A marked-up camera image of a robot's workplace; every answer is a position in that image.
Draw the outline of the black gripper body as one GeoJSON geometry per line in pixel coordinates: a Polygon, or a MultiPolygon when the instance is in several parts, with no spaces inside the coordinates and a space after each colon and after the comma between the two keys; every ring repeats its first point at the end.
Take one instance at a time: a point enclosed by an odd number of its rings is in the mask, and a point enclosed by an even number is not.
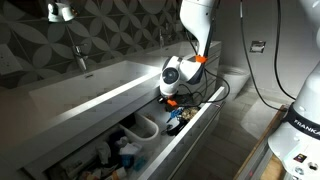
{"type": "Polygon", "coordinates": [[[160,104],[168,105],[169,107],[183,107],[191,106],[193,104],[193,98],[190,94],[176,94],[170,97],[160,96],[157,101],[160,104]]]}

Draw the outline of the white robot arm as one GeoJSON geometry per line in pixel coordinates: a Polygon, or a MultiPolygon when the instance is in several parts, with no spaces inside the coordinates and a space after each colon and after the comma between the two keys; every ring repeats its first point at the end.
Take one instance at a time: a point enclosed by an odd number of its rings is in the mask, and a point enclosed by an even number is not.
{"type": "Polygon", "coordinates": [[[186,103],[178,101],[177,92],[180,81],[195,85],[202,78],[212,38],[214,3],[215,0],[182,0],[180,20],[197,39],[198,51],[194,61],[171,56],[163,64],[160,75],[160,101],[171,107],[187,106],[186,103]]]}

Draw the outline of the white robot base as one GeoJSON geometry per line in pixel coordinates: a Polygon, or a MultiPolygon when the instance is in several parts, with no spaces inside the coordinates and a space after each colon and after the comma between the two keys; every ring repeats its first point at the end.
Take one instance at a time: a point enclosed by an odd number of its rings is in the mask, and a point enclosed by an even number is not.
{"type": "Polygon", "coordinates": [[[320,180],[320,62],[268,138],[268,145],[297,180],[320,180]]]}

